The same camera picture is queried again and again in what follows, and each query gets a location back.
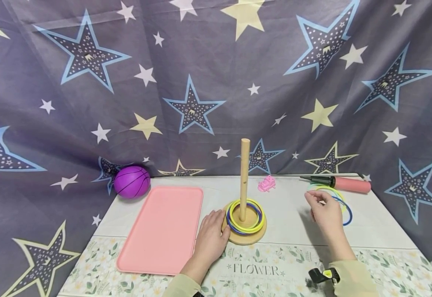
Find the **sleeve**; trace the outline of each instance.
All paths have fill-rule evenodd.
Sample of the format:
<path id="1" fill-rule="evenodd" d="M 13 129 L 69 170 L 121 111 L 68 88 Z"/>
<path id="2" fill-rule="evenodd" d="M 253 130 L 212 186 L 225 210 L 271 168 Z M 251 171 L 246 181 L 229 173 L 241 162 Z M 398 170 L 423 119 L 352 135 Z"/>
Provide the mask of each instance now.
<path id="1" fill-rule="evenodd" d="M 345 260 L 330 263 L 329 266 L 335 268 L 340 276 L 340 282 L 334 285 L 337 297 L 379 297 L 364 263 Z"/>
<path id="2" fill-rule="evenodd" d="M 163 297 L 193 297 L 201 290 L 193 279 L 184 274 L 175 276 L 163 293 Z"/>

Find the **pink tray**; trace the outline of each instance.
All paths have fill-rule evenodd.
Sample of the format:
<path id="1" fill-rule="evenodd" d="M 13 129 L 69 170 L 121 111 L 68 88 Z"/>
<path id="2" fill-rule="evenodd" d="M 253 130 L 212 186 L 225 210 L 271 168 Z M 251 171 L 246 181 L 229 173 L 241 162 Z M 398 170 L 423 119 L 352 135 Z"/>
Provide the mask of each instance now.
<path id="1" fill-rule="evenodd" d="M 176 275 L 193 254 L 203 190 L 151 189 L 117 259 L 123 272 Z"/>

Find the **purple basketball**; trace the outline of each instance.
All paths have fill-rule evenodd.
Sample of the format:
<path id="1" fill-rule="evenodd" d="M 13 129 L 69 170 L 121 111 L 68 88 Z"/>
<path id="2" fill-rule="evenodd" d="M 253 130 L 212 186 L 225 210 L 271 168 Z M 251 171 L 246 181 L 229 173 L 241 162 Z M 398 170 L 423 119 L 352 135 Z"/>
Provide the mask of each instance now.
<path id="1" fill-rule="evenodd" d="M 150 187 L 150 175 L 140 166 L 126 167 L 117 173 L 113 186 L 122 198 L 135 199 L 145 194 Z"/>

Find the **hand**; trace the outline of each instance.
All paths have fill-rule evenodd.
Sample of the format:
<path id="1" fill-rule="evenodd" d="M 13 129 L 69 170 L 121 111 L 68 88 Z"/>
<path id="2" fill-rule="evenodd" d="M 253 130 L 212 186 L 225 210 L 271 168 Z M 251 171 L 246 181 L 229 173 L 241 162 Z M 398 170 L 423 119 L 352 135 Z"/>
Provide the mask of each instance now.
<path id="1" fill-rule="evenodd" d="M 204 217 L 196 238 L 193 257 L 198 258 L 201 262 L 206 262 L 208 265 L 219 259 L 226 248 L 229 235 L 231 235 L 229 226 L 226 226 L 221 234 L 224 219 L 225 212 L 223 210 L 217 212 L 213 210 Z"/>
<path id="2" fill-rule="evenodd" d="M 356 260 L 343 229 L 340 203 L 325 191 L 307 191 L 305 199 L 312 207 L 313 220 L 328 242 L 333 261 Z"/>
<path id="3" fill-rule="evenodd" d="M 325 237 L 343 233 L 340 203 L 325 191 L 307 191 L 305 199 L 312 207 L 312 218 Z"/>
<path id="4" fill-rule="evenodd" d="M 203 282 L 209 267 L 222 255 L 231 235 L 229 226 L 226 226 L 221 234 L 224 217 L 223 210 L 217 212 L 213 210 L 204 217 L 196 238 L 193 256 L 181 270 L 182 274 L 189 276 L 199 285 Z"/>

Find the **backdrop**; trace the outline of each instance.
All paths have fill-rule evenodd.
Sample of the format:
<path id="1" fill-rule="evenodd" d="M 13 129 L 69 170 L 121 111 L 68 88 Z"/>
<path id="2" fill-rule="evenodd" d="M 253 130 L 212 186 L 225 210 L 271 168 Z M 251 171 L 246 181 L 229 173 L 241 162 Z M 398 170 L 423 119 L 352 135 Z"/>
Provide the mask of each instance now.
<path id="1" fill-rule="evenodd" d="M 121 165 L 359 172 L 432 260 L 432 0 L 0 0 L 0 296 L 55 296 Z"/>

